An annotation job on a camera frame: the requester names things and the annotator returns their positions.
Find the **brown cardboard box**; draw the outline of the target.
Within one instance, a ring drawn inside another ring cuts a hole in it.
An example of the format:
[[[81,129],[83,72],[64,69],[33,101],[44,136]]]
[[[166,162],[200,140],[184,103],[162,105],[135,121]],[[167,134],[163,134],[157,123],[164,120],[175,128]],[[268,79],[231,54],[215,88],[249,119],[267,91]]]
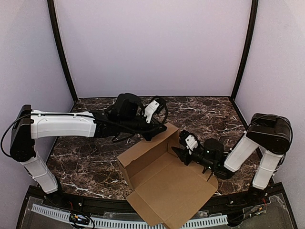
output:
[[[179,229],[213,196],[218,180],[201,165],[180,161],[172,150],[179,146],[179,128],[166,127],[121,153],[117,162],[132,189],[126,200],[138,215],[149,226]]]

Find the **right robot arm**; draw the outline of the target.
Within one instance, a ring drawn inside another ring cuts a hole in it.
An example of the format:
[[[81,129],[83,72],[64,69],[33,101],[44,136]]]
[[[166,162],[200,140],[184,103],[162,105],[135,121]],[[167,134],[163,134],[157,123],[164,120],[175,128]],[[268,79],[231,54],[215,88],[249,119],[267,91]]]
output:
[[[226,180],[260,148],[263,156],[252,180],[252,187],[264,190],[283,163],[292,141],[293,129],[286,117],[256,113],[238,142],[228,152],[225,152],[220,141],[209,138],[200,143],[188,131],[182,131],[179,135],[179,142],[183,147],[173,146],[172,150],[186,166],[196,162],[203,166],[204,173],[210,170],[211,176]]]

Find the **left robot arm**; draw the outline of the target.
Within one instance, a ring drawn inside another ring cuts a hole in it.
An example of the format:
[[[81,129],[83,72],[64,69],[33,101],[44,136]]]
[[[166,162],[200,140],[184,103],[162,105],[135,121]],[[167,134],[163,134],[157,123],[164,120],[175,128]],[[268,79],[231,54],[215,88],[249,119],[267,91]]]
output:
[[[58,193],[60,182],[36,152],[36,139],[59,136],[112,137],[112,142],[117,143],[125,140],[119,138],[124,133],[129,138],[139,134],[146,141],[151,141],[167,129],[166,119],[159,122],[154,118],[161,111],[168,115],[166,100],[162,97],[154,96],[144,105],[140,97],[131,93],[119,94],[114,104],[99,111],[44,112],[33,110],[31,105],[26,104],[1,137],[4,140],[6,134],[11,133],[10,151],[5,152],[3,147],[1,151],[21,163],[45,194]]]

